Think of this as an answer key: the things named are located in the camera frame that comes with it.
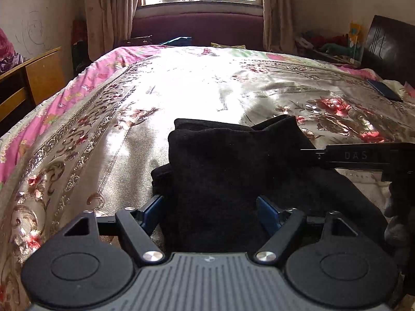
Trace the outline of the right hand dark glove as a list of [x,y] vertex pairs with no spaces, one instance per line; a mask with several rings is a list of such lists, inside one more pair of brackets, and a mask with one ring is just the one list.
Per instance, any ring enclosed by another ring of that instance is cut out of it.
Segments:
[[394,249],[394,259],[404,275],[403,292],[414,296],[414,181],[395,180],[384,215],[390,218],[385,240]]

